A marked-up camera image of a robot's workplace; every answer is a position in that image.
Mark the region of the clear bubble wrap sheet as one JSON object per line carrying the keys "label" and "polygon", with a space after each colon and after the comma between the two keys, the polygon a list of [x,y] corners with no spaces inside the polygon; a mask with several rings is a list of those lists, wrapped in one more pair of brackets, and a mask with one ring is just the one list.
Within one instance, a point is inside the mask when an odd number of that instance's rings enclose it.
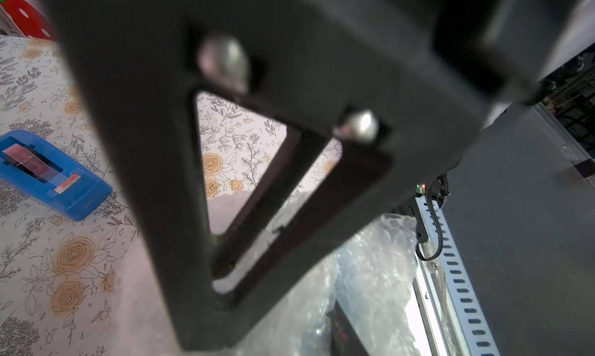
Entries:
{"label": "clear bubble wrap sheet", "polygon": [[[313,267],[288,294],[221,355],[328,355],[331,316],[342,310],[355,331],[339,350],[370,355],[417,355],[405,308],[412,299],[417,265],[413,256],[417,224],[410,216],[385,213],[337,252]],[[170,219],[157,237],[145,236],[122,261],[114,355],[181,355],[163,295],[174,294],[184,317],[203,297],[192,265],[195,248]]]}

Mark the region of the blue tape dispenser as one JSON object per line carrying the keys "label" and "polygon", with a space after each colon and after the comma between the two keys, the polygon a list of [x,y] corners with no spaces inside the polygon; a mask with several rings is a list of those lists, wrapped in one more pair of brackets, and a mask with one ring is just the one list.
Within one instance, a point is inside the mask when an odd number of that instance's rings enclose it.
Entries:
{"label": "blue tape dispenser", "polygon": [[54,145],[29,131],[1,136],[1,180],[49,208],[80,221],[112,187]]}

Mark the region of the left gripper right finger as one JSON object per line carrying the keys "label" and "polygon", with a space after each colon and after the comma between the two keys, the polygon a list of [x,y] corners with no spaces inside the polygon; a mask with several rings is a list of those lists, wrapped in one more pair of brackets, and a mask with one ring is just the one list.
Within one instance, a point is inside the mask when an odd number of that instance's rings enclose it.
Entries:
{"label": "left gripper right finger", "polygon": [[576,0],[41,0],[186,351],[528,98]]}

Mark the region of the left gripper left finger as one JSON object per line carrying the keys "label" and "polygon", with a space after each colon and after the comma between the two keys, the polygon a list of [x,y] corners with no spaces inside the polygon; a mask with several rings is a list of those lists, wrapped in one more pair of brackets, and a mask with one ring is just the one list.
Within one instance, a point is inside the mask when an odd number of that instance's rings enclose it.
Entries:
{"label": "left gripper left finger", "polygon": [[330,353],[332,356],[369,355],[338,301],[328,318],[331,320]]}

